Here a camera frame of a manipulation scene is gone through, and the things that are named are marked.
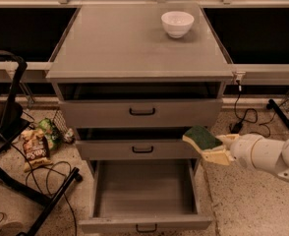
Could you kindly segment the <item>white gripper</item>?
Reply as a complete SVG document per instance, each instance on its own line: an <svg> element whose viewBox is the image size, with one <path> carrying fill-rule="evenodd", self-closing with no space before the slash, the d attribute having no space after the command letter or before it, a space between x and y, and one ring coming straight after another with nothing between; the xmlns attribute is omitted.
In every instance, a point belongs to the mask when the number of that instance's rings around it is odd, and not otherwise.
<svg viewBox="0 0 289 236"><path fill-rule="evenodd" d="M205 161L228 166L235 159L237 165L245 169L255 169L252 160L252 150L256 143L263 139L263 136L254 134L247 134L244 136L240 136L239 134L227 134L219 135L217 138L221 140L225 146L231 146L230 151L226 149L205 150L202 153L202 158Z"/></svg>

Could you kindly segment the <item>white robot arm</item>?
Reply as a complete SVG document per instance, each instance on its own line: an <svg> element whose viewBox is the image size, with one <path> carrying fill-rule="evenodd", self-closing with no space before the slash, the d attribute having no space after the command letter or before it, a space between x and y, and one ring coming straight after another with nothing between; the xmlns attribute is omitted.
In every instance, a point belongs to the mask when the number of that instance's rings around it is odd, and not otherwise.
<svg viewBox="0 0 289 236"><path fill-rule="evenodd" d="M222 135L218 147L204 149L207 162L230 165L232 162L250 170L269 173L289 183L289 139L267 139L261 135Z"/></svg>

